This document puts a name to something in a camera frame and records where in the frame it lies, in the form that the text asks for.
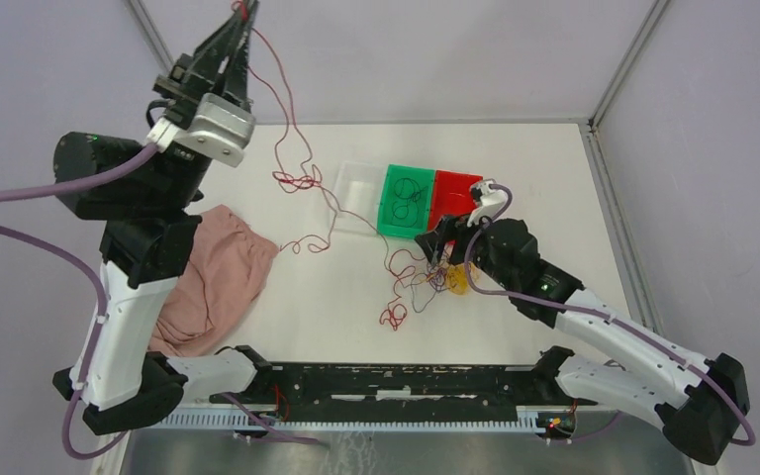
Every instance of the clear plastic container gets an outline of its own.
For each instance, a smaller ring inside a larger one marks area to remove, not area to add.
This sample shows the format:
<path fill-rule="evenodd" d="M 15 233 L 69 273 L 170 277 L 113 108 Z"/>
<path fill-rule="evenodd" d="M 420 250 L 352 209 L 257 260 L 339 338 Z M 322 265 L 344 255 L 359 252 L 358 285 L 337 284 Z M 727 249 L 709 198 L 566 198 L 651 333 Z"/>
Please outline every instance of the clear plastic container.
<path fill-rule="evenodd" d="M 346 161 L 339 166 L 339 174 L 336 176 L 332 191 L 344 210 L 355 213 L 371 223 L 371 226 L 376 226 L 385 181 L 385 165 Z M 376 234 L 362 220 L 347 213 L 339 214 L 333 229 L 372 236 Z"/>

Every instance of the red plastic tray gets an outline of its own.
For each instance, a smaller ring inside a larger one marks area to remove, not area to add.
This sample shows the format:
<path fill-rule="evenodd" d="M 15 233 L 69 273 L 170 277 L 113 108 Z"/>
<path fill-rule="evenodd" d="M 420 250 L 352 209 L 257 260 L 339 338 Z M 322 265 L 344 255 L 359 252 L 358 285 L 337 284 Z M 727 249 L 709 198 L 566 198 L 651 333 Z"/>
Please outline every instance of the red plastic tray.
<path fill-rule="evenodd" d="M 427 229 L 434 230 L 438 220 L 444 215 L 464 215 L 473 211 L 476 203 L 470 197 L 470 187 L 480 180 L 482 177 L 479 175 L 437 171 Z"/>

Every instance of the white wall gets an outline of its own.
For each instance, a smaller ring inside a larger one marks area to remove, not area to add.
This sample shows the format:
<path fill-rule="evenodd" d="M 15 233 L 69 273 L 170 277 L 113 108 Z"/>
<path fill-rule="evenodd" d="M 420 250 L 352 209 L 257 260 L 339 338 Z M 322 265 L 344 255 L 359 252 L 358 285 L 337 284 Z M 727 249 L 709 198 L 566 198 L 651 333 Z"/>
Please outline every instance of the white wall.
<path fill-rule="evenodd" d="M 142 0 L 175 57 L 231 0 Z M 653 0 L 262 0 L 255 21 L 293 81 L 301 122 L 589 117 Z M 280 89 L 252 38 L 252 63 Z M 283 121 L 267 89 L 262 123 Z"/>
<path fill-rule="evenodd" d="M 68 131 L 142 139 L 157 73 L 121 1 L 0 0 L 0 189 L 52 182 L 53 149 Z M 102 226 L 55 199 L 0 205 L 0 224 L 99 261 Z M 73 364 L 92 305 L 77 271 L 0 237 L 0 473 L 87 470 L 60 448 L 65 402 L 50 378 Z"/>
<path fill-rule="evenodd" d="M 665 330 L 745 364 L 760 440 L 760 2 L 673 2 L 601 132 Z"/>

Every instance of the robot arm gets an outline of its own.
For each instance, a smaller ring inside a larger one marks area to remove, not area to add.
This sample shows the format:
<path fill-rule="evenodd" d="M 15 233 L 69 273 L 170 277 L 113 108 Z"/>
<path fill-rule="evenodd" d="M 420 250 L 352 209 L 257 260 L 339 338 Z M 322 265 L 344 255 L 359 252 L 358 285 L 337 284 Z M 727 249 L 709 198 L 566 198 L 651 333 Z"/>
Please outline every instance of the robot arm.
<path fill-rule="evenodd" d="M 81 390 L 83 420 L 96 434 L 152 426 L 180 402 L 246 389 L 256 373 L 238 351 L 180 358 L 148 353 L 167 295 L 185 270 L 201 218 L 183 210 L 201 198 L 212 160 L 237 166 L 254 129 L 246 94 L 248 37 L 258 2 L 247 0 L 193 56 L 183 54 L 154 90 L 167 109 L 147 136 L 158 153 L 124 178 L 58 196 L 78 218 L 106 222 L 100 274 L 108 314 L 96 316 L 72 368 L 54 375 L 66 399 Z M 141 150 L 136 141 L 70 133 L 54 154 L 57 182 L 94 175 Z M 96 345 L 93 332 L 100 332 Z M 89 364 L 80 381 L 83 361 Z"/>
<path fill-rule="evenodd" d="M 525 222 L 491 220 L 510 204 L 507 190 L 492 180 L 474 185 L 471 196 L 479 206 L 470 215 L 445 216 L 434 231 L 416 237 L 430 263 L 438 264 L 455 241 L 450 265 L 472 263 L 506 290 L 484 293 L 508 296 L 526 317 L 588 342 L 627 369 L 554 347 L 537 367 L 564 393 L 637 416 L 685 454 L 715 464 L 741 422 L 736 411 L 750 409 L 742 365 L 723 353 L 709 360 L 623 318 L 579 279 L 542 259 Z"/>

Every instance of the white connector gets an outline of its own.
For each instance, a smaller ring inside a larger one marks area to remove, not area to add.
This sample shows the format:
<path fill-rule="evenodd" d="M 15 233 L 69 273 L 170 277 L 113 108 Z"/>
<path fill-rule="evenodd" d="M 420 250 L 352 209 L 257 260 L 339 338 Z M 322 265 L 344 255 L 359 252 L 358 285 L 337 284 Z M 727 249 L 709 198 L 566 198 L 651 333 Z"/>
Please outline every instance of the white connector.
<path fill-rule="evenodd" d="M 478 190 L 479 198 L 476 199 L 476 209 L 470 213 L 467 220 L 468 228 L 478 225 L 482 218 L 493 218 L 508 203 L 508 193 L 492 188 L 496 184 L 495 180 L 489 179 L 478 181 L 470 187 L 471 192 Z"/>

